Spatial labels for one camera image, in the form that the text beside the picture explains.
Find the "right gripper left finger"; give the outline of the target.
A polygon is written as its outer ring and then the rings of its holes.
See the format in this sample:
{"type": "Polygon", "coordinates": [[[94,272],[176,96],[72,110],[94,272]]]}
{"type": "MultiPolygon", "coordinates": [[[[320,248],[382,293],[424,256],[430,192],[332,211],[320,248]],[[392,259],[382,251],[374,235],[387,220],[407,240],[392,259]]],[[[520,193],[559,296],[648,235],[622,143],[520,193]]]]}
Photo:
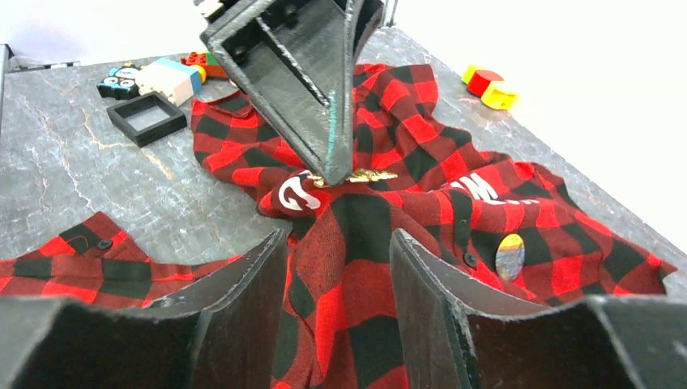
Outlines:
{"type": "Polygon", "coordinates": [[[276,229],[233,263],[143,308],[1,300],[4,388],[267,388],[287,262],[276,229]]]}

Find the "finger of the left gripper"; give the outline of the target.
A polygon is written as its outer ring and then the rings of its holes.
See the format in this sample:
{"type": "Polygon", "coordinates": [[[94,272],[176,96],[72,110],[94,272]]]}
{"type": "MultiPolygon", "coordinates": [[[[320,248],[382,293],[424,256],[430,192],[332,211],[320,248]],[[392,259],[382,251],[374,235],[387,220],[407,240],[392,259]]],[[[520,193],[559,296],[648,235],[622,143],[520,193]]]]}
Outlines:
{"type": "Polygon", "coordinates": [[[239,1],[201,40],[326,184],[352,171],[354,1],[239,1]]]}
{"type": "Polygon", "coordinates": [[[355,63],[365,43],[383,20],[384,1],[364,0],[355,1],[356,17],[354,18],[354,40],[352,46],[352,62],[355,63]]]}

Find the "red black plaid shirt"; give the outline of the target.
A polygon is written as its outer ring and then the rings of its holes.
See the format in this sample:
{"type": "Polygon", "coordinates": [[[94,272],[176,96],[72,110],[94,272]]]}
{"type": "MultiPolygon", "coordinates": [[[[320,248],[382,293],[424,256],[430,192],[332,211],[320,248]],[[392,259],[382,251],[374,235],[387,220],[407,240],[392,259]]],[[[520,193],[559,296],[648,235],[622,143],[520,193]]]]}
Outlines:
{"type": "MultiPolygon", "coordinates": [[[[245,93],[192,104],[198,163],[244,190],[259,214],[292,223],[267,388],[412,388],[390,271],[397,229],[489,287],[541,306],[588,296],[667,298],[673,266],[589,217],[560,177],[479,151],[468,132],[435,120],[430,66],[359,65],[354,83],[354,160],[395,179],[317,188],[245,93]],[[494,255],[512,233],[526,254],[521,273],[506,281],[494,255]]],[[[97,212],[38,250],[2,260],[1,300],[143,308],[240,257],[158,263],[97,212]]]]}

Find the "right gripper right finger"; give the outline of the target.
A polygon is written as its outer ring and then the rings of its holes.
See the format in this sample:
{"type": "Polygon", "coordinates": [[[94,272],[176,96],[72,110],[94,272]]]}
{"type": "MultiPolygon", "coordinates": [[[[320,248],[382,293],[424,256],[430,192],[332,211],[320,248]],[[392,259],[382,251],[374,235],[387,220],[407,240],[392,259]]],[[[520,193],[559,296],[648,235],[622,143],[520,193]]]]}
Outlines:
{"type": "Polygon", "coordinates": [[[412,388],[683,388],[686,304],[588,296],[541,306],[430,253],[402,229],[390,271],[412,388]]]}

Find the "gold brooch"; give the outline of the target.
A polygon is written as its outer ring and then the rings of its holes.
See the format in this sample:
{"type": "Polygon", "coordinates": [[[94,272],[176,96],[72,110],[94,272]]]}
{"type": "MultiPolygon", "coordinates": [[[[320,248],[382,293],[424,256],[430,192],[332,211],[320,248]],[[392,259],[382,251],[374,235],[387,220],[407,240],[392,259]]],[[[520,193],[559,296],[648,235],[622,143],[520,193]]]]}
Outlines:
{"type": "MultiPolygon", "coordinates": [[[[326,184],[324,181],[324,178],[321,177],[320,175],[317,174],[312,174],[309,173],[306,176],[308,179],[313,181],[313,184],[317,188],[327,188],[330,187],[329,184],[326,184]]],[[[350,173],[346,178],[345,182],[352,182],[352,183],[358,183],[358,182],[380,182],[380,181],[385,181],[389,179],[395,179],[398,177],[397,173],[391,173],[391,172],[386,172],[386,171],[380,171],[380,170],[372,170],[372,169],[357,169],[350,173]]]]}

